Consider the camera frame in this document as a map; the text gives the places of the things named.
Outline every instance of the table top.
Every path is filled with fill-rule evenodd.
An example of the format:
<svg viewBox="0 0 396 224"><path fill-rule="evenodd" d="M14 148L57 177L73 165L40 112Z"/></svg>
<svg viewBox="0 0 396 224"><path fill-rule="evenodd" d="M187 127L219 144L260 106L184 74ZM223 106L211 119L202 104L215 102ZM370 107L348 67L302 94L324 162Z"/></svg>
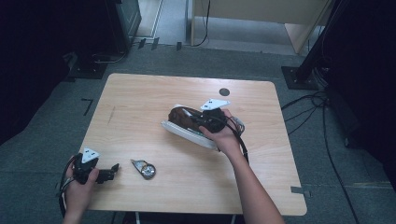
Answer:
<svg viewBox="0 0 396 224"><path fill-rule="evenodd" d="M219 90L226 88L228 96ZM101 154L97 167L120 164L114 180L96 185L91 210L242 214L233 168L216 150L166 131L175 104L200 110L208 99L228 100L242 134L252 170L282 215L306 213L285 123L272 82L198 77L113 74L92 117L81 149ZM145 180L132 160L153 164Z"/></svg>

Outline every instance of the black metal base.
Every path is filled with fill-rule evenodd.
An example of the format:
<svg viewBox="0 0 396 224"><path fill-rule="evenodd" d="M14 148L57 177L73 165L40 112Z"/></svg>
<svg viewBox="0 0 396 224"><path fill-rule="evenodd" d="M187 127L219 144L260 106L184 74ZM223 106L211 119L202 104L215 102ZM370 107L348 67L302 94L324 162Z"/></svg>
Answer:
<svg viewBox="0 0 396 224"><path fill-rule="evenodd" d="M318 90L318 84L312 74L306 81L299 81L296 77L298 67L287 67L282 66L283 77L285 78L286 84L290 90Z"/></svg>
<svg viewBox="0 0 396 224"><path fill-rule="evenodd" d="M92 63L90 66L80 66L79 62L76 61L72 70L69 73L68 78L91 78L91 79L102 79L103 74L107 68L107 63Z"/></svg>

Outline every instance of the floor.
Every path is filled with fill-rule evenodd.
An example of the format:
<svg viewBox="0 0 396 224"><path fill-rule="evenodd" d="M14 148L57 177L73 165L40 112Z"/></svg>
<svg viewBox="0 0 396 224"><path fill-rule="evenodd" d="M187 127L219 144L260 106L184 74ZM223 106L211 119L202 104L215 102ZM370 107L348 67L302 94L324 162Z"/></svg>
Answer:
<svg viewBox="0 0 396 224"><path fill-rule="evenodd" d="M142 23L137 39L149 42L159 38L159 44L191 45L191 0L139 0L139 5ZM205 37L205 18L195 19L194 42L199 44ZM301 55L309 52L320 31L322 27L311 35ZM265 21L209 18L207 39L200 48L296 55L284 24Z"/></svg>

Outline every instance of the person's right hand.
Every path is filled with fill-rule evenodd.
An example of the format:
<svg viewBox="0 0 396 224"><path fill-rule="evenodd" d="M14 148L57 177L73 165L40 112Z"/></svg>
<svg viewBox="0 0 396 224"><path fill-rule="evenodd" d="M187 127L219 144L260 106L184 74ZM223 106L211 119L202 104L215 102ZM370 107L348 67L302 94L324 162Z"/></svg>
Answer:
<svg viewBox="0 0 396 224"><path fill-rule="evenodd" d="M228 109L223 109L222 111L228 119L232 117ZM231 121L228 121L228 124L236 129ZM236 139L235 135L233 135L233 131L231 131L229 127L225 126L218 133L211 133L204 126L200 126L199 129L206 137L212 139L218 146L218 149L222 151L227 157L230 157L232 155L242 155L239 142Z"/></svg>

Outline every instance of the black dot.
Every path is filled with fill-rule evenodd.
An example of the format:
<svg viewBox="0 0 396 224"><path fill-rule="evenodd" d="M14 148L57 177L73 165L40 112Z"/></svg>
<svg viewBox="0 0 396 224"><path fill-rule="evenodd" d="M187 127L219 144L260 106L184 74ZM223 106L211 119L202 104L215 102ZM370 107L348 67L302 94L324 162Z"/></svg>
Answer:
<svg viewBox="0 0 396 224"><path fill-rule="evenodd" d="M221 88L221 89L219 90L219 93L220 93L220 95L222 95L222 96L228 96L228 95L230 95L230 91L229 91L228 89L226 89L226 88Z"/></svg>

